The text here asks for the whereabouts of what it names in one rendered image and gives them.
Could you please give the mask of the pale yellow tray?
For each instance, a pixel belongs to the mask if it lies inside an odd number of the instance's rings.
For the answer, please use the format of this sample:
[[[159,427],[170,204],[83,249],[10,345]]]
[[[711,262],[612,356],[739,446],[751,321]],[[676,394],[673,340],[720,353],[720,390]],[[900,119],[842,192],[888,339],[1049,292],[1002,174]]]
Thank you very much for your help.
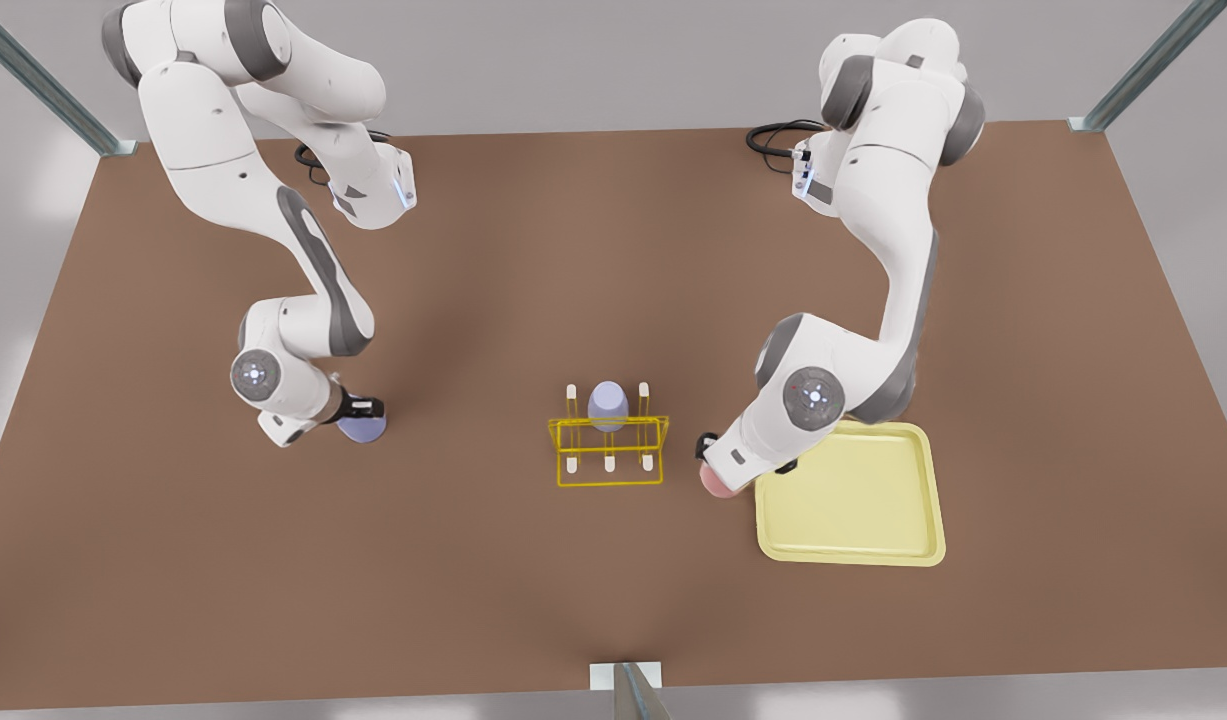
[[[937,565],[946,542],[928,433],[842,419],[796,469],[756,480],[755,523],[774,561]]]

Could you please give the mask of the silver frame post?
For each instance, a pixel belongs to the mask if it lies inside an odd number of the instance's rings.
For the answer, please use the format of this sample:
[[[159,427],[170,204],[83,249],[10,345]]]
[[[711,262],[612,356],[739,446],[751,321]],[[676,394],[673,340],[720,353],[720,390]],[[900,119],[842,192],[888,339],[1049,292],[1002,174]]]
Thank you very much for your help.
[[[1106,132],[1226,9],[1227,0],[1191,0],[1087,114],[1067,118],[1070,131]]]
[[[589,688],[614,692],[614,720],[672,720],[664,707],[663,664],[590,664]]]
[[[106,124],[82,102],[75,99],[2,25],[0,25],[0,65],[101,158],[120,158],[136,152],[136,141],[120,140],[110,132],[110,129],[106,128]]]

